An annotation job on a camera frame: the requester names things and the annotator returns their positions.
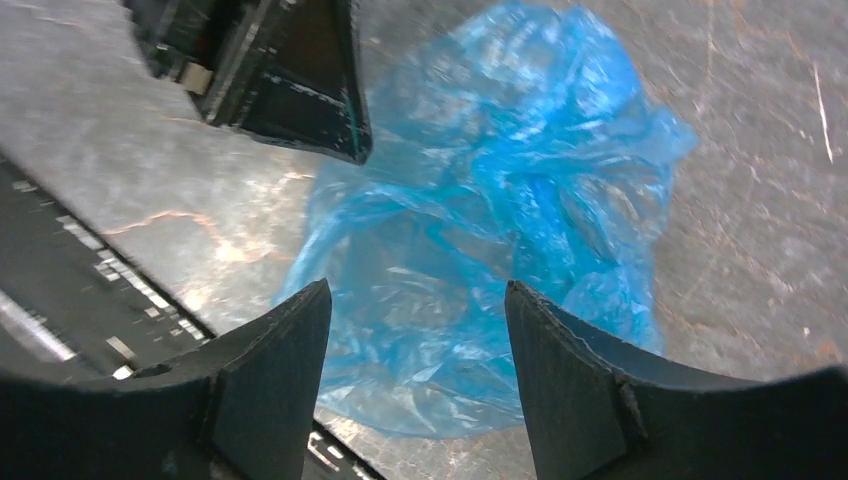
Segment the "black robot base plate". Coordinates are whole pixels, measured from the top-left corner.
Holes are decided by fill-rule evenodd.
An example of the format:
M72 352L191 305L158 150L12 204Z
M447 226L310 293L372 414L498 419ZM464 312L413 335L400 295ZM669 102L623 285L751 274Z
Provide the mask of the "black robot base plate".
M125 379L212 332L12 159L1 160L1 338L74 378ZM313 416L297 479L374 479Z

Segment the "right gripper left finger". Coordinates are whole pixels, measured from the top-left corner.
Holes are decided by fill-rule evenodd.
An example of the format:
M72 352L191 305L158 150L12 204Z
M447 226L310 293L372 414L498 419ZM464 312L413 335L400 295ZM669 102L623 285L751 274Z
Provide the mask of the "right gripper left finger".
M5 479L297 479L332 300L310 283L263 316L125 379L74 378L1 338Z

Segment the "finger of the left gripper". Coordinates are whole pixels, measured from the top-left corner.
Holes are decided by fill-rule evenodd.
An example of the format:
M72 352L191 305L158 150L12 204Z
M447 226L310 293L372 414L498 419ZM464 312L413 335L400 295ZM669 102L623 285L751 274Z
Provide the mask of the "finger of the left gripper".
M359 5L349 0L124 2L149 72L202 121L267 144L364 164Z

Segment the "blue plastic trash bag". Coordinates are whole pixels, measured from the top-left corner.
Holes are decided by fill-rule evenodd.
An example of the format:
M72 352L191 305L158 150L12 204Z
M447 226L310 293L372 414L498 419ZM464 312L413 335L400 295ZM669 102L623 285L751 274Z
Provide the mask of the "blue plastic trash bag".
M511 280L663 351L654 245L698 139L601 18L494 5L397 60L368 107L373 152L322 166L283 287L331 289L319 407L387 435L521 424Z

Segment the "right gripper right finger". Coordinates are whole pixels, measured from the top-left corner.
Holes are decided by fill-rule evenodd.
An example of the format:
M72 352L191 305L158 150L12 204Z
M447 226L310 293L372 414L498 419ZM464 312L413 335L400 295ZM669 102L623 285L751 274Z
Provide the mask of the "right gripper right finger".
M512 281L506 321L541 479L843 479L847 369L762 382L667 360Z

